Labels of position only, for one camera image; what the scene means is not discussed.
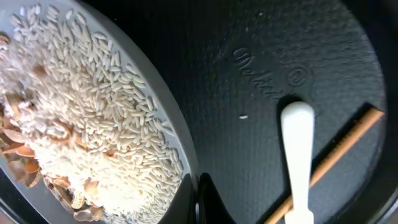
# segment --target white rice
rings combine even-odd
[[[34,110],[19,105],[19,120],[12,122],[35,151],[42,173],[68,177],[86,203],[103,206],[106,222],[158,222],[183,172],[177,151],[164,138],[174,132],[168,121],[156,118],[159,104],[139,90],[146,87],[144,79],[132,65],[122,66],[112,40],[88,30],[87,17],[73,9],[60,16],[55,6],[40,13],[36,4],[11,17],[17,29],[0,52],[1,103],[6,94],[17,93],[34,105]],[[36,65],[44,66],[45,77],[32,72]],[[7,104],[5,112],[14,115]],[[49,136],[63,138],[67,131],[55,119],[73,127],[72,140],[80,137],[87,149],[72,140],[51,141]],[[114,156],[105,154],[109,150]],[[95,197],[85,193],[88,178],[99,182]]]

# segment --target wooden stick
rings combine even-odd
[[[368,112],[358,121],[358,123],[344,136],[337,146],[329,153],[329,155],[317,167],[311,176],[310,187],[318,182],[330,168],[366,133],[366,131],[379,120],[384,113],[375,108],[369,109]],[[277,223],[292,207],[293,198],[289,196],[283,204],[264,222],[264,224]]]

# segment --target white plate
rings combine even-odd
[[[106,34],[108,39],[114,42],[113,49],[120,52],[122,67],[125,67],[127,63],[136,66],[138,71],[140,71],[141,77],[145,79],[147,84],[147,88],[141,89],[142,92],[147,96],[158,99],[160,106],[156,117],[161,120],[167,119],[170,121],[170,127],[173,129],[176,137],[166,134],[166,141],[169,142],[170,148],[178,150],[180,160],[184,166],[183,175],[191,175],[193,188],[196,190],[197,157],[188,126],[169,88],[139,47],[121,29],[113,24],[110,19],[97,10],[82,2],[69,0],[0,0],[0,31],[4,31],[12,36],[13,26],[9,22],[10,16],[12,14],[19,15],[21,6],[31,6],[37,3],[40,3],[42,6],[40,12],[41,19],[46,19],[45,13],[49,5],[55,6],[60,11],[61,21],[70,9],[74,9],[75,12],[81,12],[86,17],[91,32],[102,32]],[[0,167],[12,180],[19,192],[49,223],[81,223],[75,221],[73,215],[63,209],[59,201],[45,188],[42,182],[33,189],[27,189],[23,184],[13,181],[14,178],[6,167],[4,157],[0,159]]]

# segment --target white plastic spoon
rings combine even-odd
[[[280,119],[293,196],[293,209],[285,215],[285,222],[313,224],[313,213],[308,209],[308,187],[315,113],[310,105],[295,102],[284,108]]]

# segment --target embossed circle symbol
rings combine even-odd
[[[295,67],[287,74],[287,83],[292,87],[302,86],[308,79],[308,71],[303,67]]]

